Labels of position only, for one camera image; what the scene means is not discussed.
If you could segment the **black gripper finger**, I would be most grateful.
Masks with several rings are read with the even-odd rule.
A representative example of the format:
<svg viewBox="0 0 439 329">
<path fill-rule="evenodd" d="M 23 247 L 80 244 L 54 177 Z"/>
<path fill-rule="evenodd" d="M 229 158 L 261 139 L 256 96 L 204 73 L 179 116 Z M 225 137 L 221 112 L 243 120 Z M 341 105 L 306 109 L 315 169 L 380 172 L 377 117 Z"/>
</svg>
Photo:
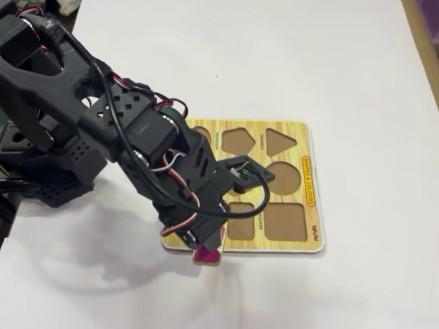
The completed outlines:
<svg viewBox="0 0 439 329">
<path fill-rule="evenodd" d="M 220 226 L 220 228 L 214 231 L 214 233 L 212 233 L 212 235 L 210 235 L 210 237 L 203 243 L 202 246 L 204 251 L 208 253 L 218 252 L 221 254 L 224 248 L 225 236 L 226 227 Z"/>
</svg>

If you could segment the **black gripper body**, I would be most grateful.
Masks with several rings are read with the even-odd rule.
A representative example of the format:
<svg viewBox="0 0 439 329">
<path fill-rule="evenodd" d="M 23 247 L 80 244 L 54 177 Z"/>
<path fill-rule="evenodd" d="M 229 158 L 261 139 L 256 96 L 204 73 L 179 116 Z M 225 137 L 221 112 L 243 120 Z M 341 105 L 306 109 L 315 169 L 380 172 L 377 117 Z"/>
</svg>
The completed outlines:
<svg viewBox="0 0 439 329">
<path fill-rule="evenodd" d="M 226 189 L 207 139 L 195 130 L 161 133 L 152 138 L 152 174 L 164 191 L 183 202 L 180 207 L 158 193 L 153 206 L 163 224 L 163 235 L 175 232 L 188 246 L 201 246 L 224 225 L 229 207 Z M 221 217 L 205 212 L 217 212 Z"/>
</svg>

